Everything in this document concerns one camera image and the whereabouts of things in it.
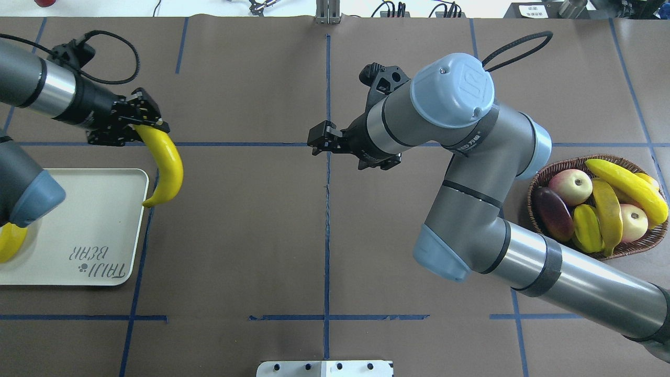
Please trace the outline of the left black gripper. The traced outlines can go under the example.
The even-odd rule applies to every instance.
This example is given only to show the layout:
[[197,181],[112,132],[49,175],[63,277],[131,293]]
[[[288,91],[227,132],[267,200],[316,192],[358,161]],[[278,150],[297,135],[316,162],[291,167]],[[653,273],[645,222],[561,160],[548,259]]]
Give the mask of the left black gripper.
[[70,40],[54,46],[52,52],[53,55],[48,57],[48,61],[52,62],[49,69],[58,67],[60,72],[65,73],[70,85],[67,89],[68,105],[53,119],[88,130],[88,144],[124,147],[128,142],[142,142],[141,136],[131,126],[149,126],[170,133],[169,124],[163,120],[158,104],[145,88],[137,88],[124,97],[124,126],[108,126],[113,105],[121,96],[76,71],[94,58],[96,50],[93,46],[86,41]]

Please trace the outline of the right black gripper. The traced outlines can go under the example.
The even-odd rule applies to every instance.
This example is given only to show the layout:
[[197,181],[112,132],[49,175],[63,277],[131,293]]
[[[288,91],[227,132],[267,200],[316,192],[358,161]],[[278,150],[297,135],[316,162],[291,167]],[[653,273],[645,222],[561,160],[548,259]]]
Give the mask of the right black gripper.
[[331,121],[322,121],[309,129],[307,145],[312,156],[319,153],[351,153],[359,159],[358,170],[389,170],[400,164],[402,153],[383,152],[367,130],[367,117],[373,106],[381,103],[390,93],[409,81],[398,66],[367,64],[359,73],[359,81],[369,87],[364,113],[357,117],[343,132]]

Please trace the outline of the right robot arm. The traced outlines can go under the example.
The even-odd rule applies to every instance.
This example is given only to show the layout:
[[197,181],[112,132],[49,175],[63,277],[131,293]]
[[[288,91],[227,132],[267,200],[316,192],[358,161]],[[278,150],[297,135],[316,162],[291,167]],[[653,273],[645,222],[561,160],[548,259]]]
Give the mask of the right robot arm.
[[351,153],[359,169],[388,170],[429,141],[453,153],[414,247],[418,263],[457,282],[473,271],[492,273],[668,362],[668,290],[499,217],[513,182],[548,161],[551,138],[496,100],[492,76],[477,58],[451,53],[414,78],[374,63],[359,79],[370,88],[364,114],[343,130],[321,122],[307,143],[313,155]]

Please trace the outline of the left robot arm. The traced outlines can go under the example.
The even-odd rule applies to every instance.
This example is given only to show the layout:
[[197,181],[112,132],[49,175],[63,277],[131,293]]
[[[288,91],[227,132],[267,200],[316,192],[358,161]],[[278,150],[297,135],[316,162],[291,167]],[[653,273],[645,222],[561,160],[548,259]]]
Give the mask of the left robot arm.
[[[38,126],[79,129],[94,146],[123,147],[141,142],[149,148],[160,179],[144,207],[170,202],[184,181],[182,158],[170,137],[160,107],[145,88],[128,95],[110,86],[133,81],[140,69],[137,49],[127,40],[135,62],[131,76],[103,80],[84,71],[96,51],[89,45],[94,30],[52,48],[13,35],[2,35],[2,104],[23,110]],[[65,200],[65,190],[2,127],[2,225],[25,228]]]

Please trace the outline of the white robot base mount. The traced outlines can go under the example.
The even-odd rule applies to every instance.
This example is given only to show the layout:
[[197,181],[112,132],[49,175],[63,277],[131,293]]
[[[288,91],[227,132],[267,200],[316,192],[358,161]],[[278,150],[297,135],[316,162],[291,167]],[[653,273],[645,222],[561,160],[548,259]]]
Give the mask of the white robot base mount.
[[394,376],[385,360],[268,361],[259,364],[256,376]]

